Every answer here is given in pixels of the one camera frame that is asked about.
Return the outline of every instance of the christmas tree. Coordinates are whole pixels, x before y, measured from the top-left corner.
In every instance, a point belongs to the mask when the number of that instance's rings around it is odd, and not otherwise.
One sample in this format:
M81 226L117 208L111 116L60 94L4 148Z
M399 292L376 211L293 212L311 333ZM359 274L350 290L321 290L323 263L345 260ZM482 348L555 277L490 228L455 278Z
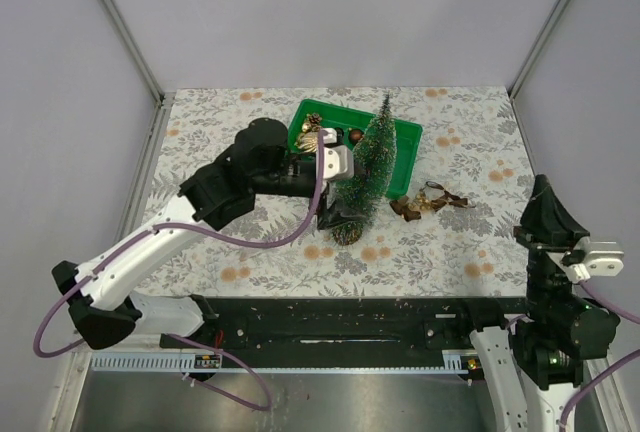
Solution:
M336 199L357 213L357 219L331 229L334 240L350 245L374 219L375 212L389 188L396 163L396 128L386 94L380 113L371 119L364 137L353 148L353 159L366 173L338 182Z

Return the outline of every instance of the floral tablecloth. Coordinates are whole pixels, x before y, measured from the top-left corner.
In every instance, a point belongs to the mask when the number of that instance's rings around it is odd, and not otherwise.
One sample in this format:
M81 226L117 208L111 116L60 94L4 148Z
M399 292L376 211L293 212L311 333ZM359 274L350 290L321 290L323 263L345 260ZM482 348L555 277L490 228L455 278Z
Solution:
M424 129L409 195L434 180L468 197L475 208L445 207L407 223L382 201L373 229L349 247L336 245L315 226L273 250L202 239L138 290L272 297L524 295L526 251L511 238L511 229L533 175L503 87L179 90L145 220L254 118L289 125L305 98L376 112L386 91L395 117ZM223 232L254 241L283 237L301 222L307 205L303 199L258 197L255 211Z

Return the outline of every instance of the white wall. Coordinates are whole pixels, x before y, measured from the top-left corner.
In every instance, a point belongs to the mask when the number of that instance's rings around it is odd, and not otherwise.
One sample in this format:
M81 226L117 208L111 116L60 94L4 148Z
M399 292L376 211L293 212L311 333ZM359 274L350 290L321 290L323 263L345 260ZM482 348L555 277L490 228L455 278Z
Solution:
M116 0L165 90L509 85L555 0Z
M600 293L640 315L640 0L574 0L517 106L538 172L592 235L618 237L625 269L594 279ZM624 322L620 357L640 348ZM622 370L640 424L640 362Z
M58 364L31 351L59 297L51 268L112 244L152 113L96 0L0 0L2 430L38 430Z

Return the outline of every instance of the green tray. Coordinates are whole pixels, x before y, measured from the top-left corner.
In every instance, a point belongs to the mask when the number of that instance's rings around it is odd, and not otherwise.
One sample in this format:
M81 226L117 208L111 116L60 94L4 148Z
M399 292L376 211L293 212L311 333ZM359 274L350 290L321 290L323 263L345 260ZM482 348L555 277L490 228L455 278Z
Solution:
M361 112L348 107L305 99L300 102L298 111L289 126L289 148L291 150L299 151L295 145L296 138L302 129L304 119L308 114L313 113L320 114L323 127L340 127L344 130L345 136L349 133L349 127L365 131L369 121L375 117L375 114L370 114L369 112ZM418 146L420 145L420 137L422 136L421 125L399 119L395 119L395 123L398 153L389 190L387 190L387 197L390 199L397 199L406 195L409 189L409 182L411 182L411 172L416 161ZM353 145L346 139L345 145L353 149Z

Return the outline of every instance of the white cable clip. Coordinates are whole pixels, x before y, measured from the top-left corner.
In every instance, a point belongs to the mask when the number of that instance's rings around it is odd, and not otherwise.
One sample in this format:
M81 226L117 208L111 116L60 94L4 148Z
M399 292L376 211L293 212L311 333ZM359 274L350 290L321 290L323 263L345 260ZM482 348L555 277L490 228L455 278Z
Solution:
M190 378L190 377L189 377L189 374L187 374L187 373L185 372L184 374L182 374L182 379L180 379L180 380L187 380L187 379L189 379L189 378ZM191 379L191 383L189 384L189 387L193 388L193 387L195 387L195 385L196 385L196 379L193 379L193 378L192 378L192 379Z

